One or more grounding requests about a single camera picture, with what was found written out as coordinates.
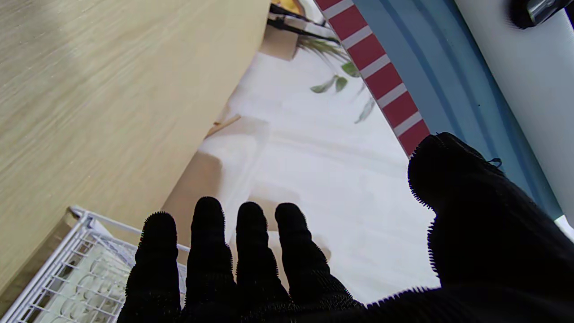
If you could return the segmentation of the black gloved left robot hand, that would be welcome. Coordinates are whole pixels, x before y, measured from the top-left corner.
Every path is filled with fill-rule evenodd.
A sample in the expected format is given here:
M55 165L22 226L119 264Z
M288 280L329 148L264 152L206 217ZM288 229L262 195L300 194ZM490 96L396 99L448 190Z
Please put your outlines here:
M573 6L572 0L509 0L508 17L519 29L543 24L558 12Z

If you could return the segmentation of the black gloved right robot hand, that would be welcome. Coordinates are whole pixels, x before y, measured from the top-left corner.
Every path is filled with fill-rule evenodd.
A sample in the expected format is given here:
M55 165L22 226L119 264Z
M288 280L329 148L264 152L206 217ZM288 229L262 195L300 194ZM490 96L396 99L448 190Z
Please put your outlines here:
M516 184L455 135L428 135L409 160L412 194L436 217L429 260L440 287L413 288L363 305L335 278L295 204L275 209L281 284L267 222L254 202L236 221L238 264L213 197L191 224L185 305L176 224L145 221L119 323L571 323L573 242Z

